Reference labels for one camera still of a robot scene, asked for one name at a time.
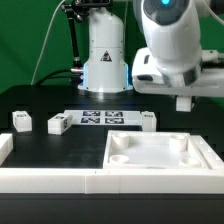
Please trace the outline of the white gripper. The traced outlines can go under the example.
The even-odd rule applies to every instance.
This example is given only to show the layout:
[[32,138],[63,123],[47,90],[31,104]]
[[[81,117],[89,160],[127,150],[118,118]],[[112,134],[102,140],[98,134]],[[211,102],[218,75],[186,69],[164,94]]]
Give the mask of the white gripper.
[[224,98],[224,53],[203,50],[199,78],[186,87],[170,87],[155,68],[150,50],[141,48],[134,59],[132,82],[135,90],[143,94]]

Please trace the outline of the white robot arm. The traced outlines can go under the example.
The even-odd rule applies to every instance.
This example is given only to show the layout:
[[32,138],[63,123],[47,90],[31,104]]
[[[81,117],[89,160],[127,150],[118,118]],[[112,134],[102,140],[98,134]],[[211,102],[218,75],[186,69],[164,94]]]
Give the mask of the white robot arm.
[[224,97],[224,69],[202,68],[217,53],[201,48],[203,0],[133,0],[146,46],[124,62],[123,23],[103,6],[89,10],[89,59],[79,89],[102,96],[143,94]]

